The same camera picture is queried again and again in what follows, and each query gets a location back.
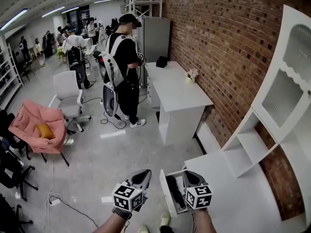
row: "flower vase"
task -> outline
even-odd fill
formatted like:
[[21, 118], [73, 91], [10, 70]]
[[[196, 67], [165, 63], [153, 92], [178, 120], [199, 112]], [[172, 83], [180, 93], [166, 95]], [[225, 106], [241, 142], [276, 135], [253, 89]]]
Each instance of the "flower vase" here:
[[186, 77], [186, 83], [195, 83], [195, 78], [189, 78], [188, 76]]

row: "black cap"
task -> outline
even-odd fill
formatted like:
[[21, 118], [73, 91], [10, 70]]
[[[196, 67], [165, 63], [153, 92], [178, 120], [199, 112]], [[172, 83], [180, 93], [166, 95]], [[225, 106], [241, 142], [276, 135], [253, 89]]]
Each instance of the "black cap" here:
[[120, 17], [119, 22], [133, 22], [136, 27], [141, 27], [141, 23], [138, 21], [138, 19], [136, 19], [136, 17], [132, 14], [125, 14], [123, 16]]

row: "black box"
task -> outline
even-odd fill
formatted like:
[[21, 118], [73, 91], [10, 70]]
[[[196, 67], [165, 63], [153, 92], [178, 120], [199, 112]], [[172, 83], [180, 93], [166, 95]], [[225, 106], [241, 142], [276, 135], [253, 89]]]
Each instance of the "black box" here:
[[156, 62], [156, 66], [164, 68], [167, 65], [167, 57], [160, 56]]

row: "white desk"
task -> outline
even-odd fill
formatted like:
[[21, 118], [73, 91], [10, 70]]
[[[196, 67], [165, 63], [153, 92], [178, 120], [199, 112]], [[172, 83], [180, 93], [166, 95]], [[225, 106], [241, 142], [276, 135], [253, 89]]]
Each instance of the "white desk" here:
[[151, 106], [160, 106], [159, 130], [165, 145], [191, 140], [205, 106], [212, 105], [196, 83], [186, 83], [186, 71], [175, 61], [165, 68], [147, 63]]
[[93, 53], [96, 50], [96, 45], [93, 45], [90, 49], [84, 50], [85, 53], [84, 57], [89, 61], [89, 71], [90, 71], [90, 79], [91, 82], [96, 82], [96, 76], [97, 76], [97, 67], [92, 64], [92, 57]]
[[236, 179], [222, 151], [185, 164], [187, 170], [202, 175], [213, 189], [208, 211], [217, 232], [291, 232], [281, 227], [276, 200], [259, 165]]

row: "pink cushion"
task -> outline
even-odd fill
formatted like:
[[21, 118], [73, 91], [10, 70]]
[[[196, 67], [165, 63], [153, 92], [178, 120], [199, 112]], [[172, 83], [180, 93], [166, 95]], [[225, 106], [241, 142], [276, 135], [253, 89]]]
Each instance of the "pink cushion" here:
[[[54, 139], [41, 138], [37, 124], [46, 123]], [[9, 127], [18, 138], [27, 142], [34, 152], [61, 153], [66, 137], [65, 120], [61, 109], [54, 109], [24, 100], [17, 117]]]

